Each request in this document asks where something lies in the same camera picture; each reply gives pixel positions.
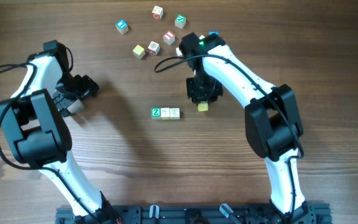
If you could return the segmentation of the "plain white wooden block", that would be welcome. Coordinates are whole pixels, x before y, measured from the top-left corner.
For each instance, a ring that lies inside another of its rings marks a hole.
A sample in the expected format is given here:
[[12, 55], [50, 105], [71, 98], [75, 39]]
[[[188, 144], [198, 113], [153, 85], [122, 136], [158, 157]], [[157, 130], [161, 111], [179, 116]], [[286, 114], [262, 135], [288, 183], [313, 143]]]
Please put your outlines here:
[[176, 53], [177, 57], [183, 57], [183, 54], [178, 47], [175, 49], [175, 53]]

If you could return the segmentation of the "yellow edged plain block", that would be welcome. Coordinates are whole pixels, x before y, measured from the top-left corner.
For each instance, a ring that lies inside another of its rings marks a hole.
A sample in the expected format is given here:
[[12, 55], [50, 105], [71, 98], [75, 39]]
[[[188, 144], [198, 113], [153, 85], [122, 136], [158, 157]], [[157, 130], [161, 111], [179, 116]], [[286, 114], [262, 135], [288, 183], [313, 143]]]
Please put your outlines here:
[[170, 108], [161, 108], [160, 117], [161, 119], [170, 119]]

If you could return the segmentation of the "green Z wooden block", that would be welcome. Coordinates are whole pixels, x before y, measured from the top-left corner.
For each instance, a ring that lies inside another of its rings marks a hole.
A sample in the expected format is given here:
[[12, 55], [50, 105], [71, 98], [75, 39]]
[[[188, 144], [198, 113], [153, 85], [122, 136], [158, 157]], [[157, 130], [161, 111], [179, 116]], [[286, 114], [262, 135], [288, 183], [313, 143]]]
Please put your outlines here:
[[151, 108], [150, 113], [152, 119], [161, 119], [161, 108]]

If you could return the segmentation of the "blue edged K block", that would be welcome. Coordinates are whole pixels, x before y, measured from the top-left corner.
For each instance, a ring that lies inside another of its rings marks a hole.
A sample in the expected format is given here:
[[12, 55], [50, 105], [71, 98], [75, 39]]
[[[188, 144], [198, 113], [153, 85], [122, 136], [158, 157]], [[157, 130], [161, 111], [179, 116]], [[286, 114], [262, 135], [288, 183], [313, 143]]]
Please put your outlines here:
[[179, 108], [170, 108], [170, 119], [180, 119]]

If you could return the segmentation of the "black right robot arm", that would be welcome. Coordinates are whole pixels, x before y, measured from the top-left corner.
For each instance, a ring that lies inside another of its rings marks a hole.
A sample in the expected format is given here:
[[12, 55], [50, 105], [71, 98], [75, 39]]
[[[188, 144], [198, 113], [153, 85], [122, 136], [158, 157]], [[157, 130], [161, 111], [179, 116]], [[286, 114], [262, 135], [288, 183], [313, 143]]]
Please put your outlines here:
[[296, 164], [304, 156], [299, 140], [303, 126], [293, 90], [257, 76], [217, 34], [201, 39], [190, 33], [182, 37], [179, 49], [195, 73], [186, 80], [194, 104], [212, 103], [226, 88], [243, 107], [247, 142], [267, 166], [271, 202], [287, 223], [294, 222], [305, 197]]

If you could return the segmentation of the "yellow edged K block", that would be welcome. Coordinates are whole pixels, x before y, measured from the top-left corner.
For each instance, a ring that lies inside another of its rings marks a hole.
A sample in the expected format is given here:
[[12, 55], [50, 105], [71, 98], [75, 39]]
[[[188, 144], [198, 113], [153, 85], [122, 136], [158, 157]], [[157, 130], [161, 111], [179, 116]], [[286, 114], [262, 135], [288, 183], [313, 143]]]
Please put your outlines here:
[[198, 111], [204, 112], [209, 110], [209, 104], [207, 102], [202, 102], [198, 104]]

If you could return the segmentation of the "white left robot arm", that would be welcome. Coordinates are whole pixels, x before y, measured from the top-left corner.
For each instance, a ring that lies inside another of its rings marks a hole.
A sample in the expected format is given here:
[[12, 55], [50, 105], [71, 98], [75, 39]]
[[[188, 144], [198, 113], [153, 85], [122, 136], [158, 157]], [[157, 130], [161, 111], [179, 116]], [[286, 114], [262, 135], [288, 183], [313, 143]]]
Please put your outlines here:
[[1, 159], [46, 175], [69, 201], [71, 222], [114, 223], [120, 216], [76, 163], [64, 121], [74, 102], [98, 94], [98, 84], [87, 75], [71, 75], [72, 53], [56, 40], [44, 43], [21, 67], [27, 73], [19, 89], [0, 101]]

